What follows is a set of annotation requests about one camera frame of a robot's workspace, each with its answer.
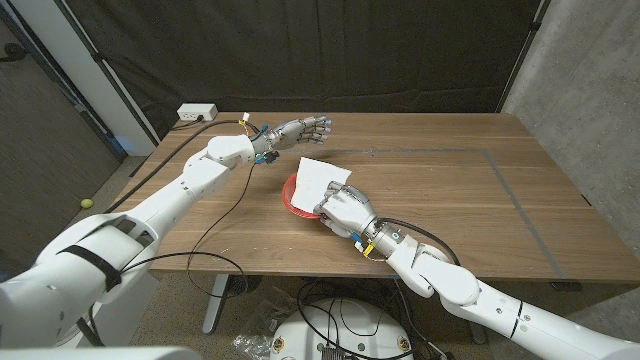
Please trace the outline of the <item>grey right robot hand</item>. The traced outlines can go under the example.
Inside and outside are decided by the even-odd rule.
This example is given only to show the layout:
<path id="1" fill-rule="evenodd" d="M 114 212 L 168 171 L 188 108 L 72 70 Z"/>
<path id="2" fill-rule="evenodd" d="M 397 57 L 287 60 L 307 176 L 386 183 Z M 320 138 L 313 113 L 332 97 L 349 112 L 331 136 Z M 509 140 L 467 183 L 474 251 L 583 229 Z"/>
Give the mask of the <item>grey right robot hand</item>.
<path id="1" fill-rule="evenodd" d="M 394 258 L 398 252 L 409 259 L 418 249 L 415 239 L 383 221 L 369 199 L 353 186 L 331 181 L 313 212 L 339 236 L 359 242 L 365 257 L 373 248 L 385 258 Z"/>

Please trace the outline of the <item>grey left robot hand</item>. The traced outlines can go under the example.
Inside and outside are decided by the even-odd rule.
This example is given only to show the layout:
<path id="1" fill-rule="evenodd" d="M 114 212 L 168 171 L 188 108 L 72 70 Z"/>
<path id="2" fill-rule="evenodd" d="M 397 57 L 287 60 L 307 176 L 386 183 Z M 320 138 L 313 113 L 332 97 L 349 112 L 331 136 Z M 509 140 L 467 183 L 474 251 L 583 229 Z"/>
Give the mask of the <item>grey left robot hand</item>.
<path id="1" fill-rule="evenodd" d="M 279 157 L 279 151 L 298 144 L 322 144 L 328 138 L 331 123 L 326 116 L 311 116 L 285 121 L 262 131 L 251 139 L 255 163 L 272 163 Z"/>

